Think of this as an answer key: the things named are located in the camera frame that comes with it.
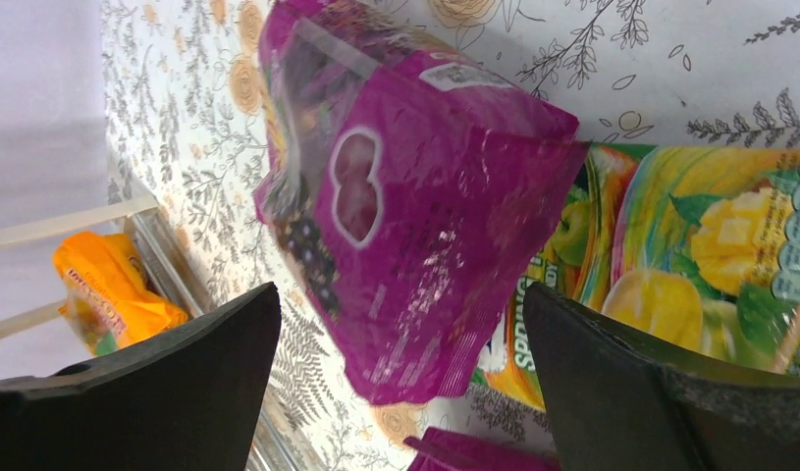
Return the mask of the purple grape candy bag front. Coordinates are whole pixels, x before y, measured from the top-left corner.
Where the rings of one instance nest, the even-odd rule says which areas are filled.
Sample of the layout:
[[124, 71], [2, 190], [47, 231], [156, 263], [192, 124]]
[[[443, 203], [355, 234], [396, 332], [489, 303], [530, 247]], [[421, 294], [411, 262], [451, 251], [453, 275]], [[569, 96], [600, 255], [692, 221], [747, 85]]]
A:
[[551, 458], [462, 433], [428, 428], [403, 443], [416, 452], [408, 471], [559, 471]]

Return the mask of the yellow green candy bag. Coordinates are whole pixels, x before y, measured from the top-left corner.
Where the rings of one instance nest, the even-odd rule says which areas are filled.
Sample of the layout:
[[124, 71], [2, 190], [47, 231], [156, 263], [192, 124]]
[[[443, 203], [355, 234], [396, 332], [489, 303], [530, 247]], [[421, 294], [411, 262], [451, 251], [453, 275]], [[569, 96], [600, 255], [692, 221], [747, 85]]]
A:
[[535, 283], [715, 359], [800, 377], [800, 149], [592, 145], [473, 375], [539, 409], [523, 315]]

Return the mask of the floral table mat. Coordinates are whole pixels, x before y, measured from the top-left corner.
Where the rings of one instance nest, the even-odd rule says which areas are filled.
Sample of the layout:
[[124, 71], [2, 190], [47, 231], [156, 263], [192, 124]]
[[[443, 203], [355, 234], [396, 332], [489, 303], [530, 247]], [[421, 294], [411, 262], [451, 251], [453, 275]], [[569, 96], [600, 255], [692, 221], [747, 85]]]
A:
[[[431, 426], [548, 454], [540, 412], [480, 386], [373, 408], [254, 215], [267, 172], [257, 40], [266, 1], [100, 5], [109, 197], [142, 187], [203, 308], [274, 282], [283, 328], [251, 470], [402, 470]], [[800, 147], [800, 1], [381, 1], [575, 114], [584, 138]]]

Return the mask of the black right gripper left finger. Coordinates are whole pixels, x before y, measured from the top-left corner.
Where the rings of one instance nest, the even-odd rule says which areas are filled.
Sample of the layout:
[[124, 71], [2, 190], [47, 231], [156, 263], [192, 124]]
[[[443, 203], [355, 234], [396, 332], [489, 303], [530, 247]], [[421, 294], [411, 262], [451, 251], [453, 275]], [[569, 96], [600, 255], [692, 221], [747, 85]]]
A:
[[0, 470], [242, 470], [282, 325], [267, 283], [148, 340], [0, 381]]

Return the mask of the purple grape candy bag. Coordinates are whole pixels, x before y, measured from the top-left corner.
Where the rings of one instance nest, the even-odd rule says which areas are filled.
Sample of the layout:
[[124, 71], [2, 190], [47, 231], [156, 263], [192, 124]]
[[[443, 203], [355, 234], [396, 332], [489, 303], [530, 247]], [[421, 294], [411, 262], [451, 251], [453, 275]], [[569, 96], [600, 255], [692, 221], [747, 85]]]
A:
[[462, 433], [428, 428], [403, 443], [416, 452], [408, 471], [559, 471], [551, 458]]
[[258, 43], [259, 220], [374, 405], [464, 394], [586, 157], [577, 118], [358, 1]]

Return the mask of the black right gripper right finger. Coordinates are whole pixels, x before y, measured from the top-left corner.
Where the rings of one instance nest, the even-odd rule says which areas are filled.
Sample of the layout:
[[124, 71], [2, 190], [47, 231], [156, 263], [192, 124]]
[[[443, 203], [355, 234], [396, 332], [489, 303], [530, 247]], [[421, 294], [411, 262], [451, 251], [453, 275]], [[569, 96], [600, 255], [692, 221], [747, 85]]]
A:
[[565, 470], [800, 470], [800, 378], [716, 360], [536, 283], [523, 317]]

